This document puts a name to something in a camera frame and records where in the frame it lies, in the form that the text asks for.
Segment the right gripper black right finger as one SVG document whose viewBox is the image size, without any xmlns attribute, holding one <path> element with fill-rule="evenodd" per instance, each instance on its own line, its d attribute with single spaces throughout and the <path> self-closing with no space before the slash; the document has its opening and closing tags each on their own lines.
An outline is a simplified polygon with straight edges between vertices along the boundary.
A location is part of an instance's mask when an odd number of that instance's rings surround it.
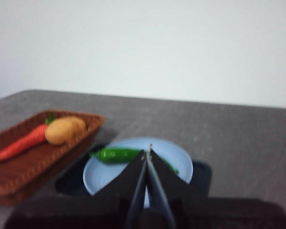
<svg viewBox="0 0 286 229">
<path fill-rule="evenodd" d="M 205 166 L 198 163 L 198 174 L 190 183 L 179 178 L 153 149 L 147 153 L 147 188 L 150 206 L 170 229 L 190 228 L 186 204 L 205 197 Z"/>
</svg>

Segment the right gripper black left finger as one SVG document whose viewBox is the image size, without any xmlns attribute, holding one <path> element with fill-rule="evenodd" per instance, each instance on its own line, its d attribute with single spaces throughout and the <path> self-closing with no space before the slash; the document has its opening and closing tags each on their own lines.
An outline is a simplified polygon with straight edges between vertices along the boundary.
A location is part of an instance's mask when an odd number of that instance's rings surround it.
<svg viewBox="0 0 286 229">
<path fill-rule="evenodd" d="M 146 153 L 142 150 L 115 179 L 93 197 L 98 209 L 92 216 L 93 229 L 132 229 L 143 209 Z"/>
</svg>

